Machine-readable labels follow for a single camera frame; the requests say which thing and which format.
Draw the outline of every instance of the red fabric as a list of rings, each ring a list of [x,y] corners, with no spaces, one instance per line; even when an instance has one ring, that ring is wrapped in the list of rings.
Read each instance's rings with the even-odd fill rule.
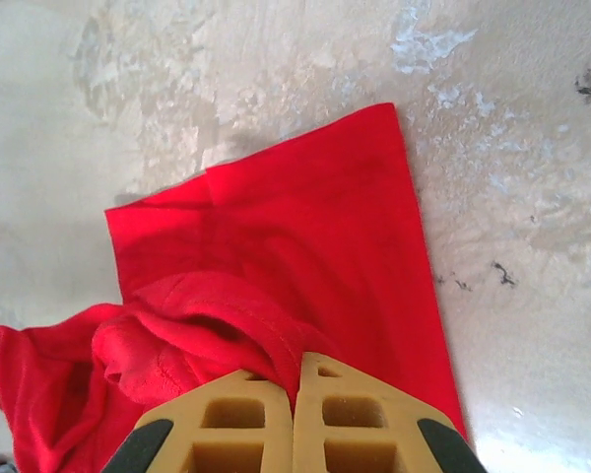
[[[303,351],[465,434],[392,104],[107,212],[122,305],[0,327],[23,472],[100,471],[146,410],[239,368],[295,400]]]

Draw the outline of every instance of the gray floor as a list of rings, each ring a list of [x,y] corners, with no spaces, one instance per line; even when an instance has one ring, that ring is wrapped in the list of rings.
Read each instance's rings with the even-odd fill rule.
[[[394,101],[481,459],[591,472],[587,66],[591,0],[0,0],[0,323],[118,301],[103,209]]]

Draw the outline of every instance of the folded red cloth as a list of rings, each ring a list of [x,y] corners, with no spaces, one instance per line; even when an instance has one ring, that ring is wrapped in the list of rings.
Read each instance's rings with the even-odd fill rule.
[[[100,471],[146,410],[244,368],[294,402],[304,351],[465,434],[394,105],[107,212],[123,305],[0,327],[23,472]]]

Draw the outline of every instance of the red cloth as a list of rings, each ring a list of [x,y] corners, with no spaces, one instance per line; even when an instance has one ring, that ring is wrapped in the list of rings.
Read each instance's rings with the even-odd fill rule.
[[[375,105],[107,212],[123,305],[0,327],[23,472],[100,471],[146,410],[245,368],[292,402],[303,351],[465,434],[394,106]]]

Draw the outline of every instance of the red towel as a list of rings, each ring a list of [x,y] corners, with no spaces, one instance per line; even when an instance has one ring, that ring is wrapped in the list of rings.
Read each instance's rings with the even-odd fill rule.
[[[295,400],[303,351],[424,400],[465,434],[394,106],[107,212],[123,305],[0,327],[23,472],[98,472],[146,410],[239,368]]]

